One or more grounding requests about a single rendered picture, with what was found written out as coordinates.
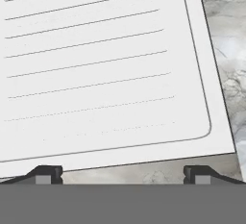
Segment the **white sink with ridged drainboard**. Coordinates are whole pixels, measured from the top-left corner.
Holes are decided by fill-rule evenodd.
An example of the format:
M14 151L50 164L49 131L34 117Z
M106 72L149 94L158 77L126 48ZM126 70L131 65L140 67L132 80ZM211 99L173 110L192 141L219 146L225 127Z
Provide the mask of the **white sink with ridged drainboard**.
M202 0L0 0L0 178L233 150Z

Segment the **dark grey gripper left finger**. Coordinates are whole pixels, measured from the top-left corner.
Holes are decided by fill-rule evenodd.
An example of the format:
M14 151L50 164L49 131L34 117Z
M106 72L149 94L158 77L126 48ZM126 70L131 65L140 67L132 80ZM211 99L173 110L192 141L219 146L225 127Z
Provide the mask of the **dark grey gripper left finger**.
M61 165L39 165L24 176L14 177L1 182L1 185L62 185Z

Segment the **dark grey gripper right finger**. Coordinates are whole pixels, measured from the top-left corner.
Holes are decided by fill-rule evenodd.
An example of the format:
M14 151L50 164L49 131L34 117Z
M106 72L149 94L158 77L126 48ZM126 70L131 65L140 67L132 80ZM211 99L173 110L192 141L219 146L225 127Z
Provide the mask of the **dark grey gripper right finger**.
M186 165L184 167L185 185L220 185L220 184L242 184L228 176L219 174L208 165Z

